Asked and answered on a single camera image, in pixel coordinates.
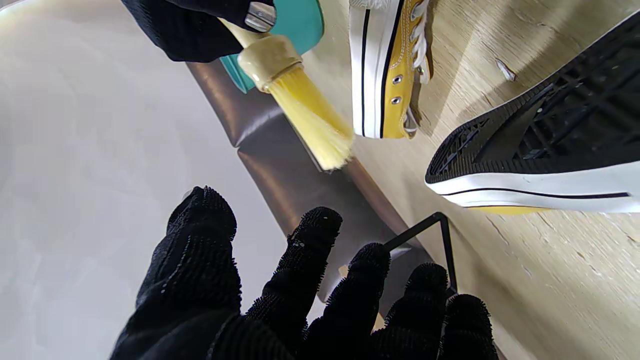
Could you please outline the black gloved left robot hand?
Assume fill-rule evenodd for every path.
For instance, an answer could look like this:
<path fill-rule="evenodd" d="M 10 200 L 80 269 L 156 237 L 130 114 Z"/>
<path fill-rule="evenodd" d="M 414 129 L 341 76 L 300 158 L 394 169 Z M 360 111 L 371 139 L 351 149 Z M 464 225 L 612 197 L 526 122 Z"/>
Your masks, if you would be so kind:
<path fill-rule="evenodd" d="M 196 186 L 174 209 L 112 360 L 496 360 L 486 305 L 447 296 L 447 272 L 416 267 L 404 294 L 374 330 L 391 264 L 381 243 L 363 246 L 330 294 L 322 316 L 307 315 L 343 219 L 309 210 L 286 239 L 262 294 L 242 313 L 233 258 L 237 221 L 212 187 Z"/>

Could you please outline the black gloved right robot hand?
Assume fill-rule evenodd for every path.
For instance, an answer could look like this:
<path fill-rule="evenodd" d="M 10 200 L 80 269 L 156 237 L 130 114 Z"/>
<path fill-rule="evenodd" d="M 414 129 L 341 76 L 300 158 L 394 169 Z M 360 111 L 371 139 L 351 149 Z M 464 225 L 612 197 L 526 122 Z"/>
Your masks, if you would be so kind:
<path fill-rule="evenodd" d="M 272 0 L 124 0 L 137 25 L 175 62 L 210 63 L 243 46 L 222 23 L 254 33 L 277 20 Z"/>

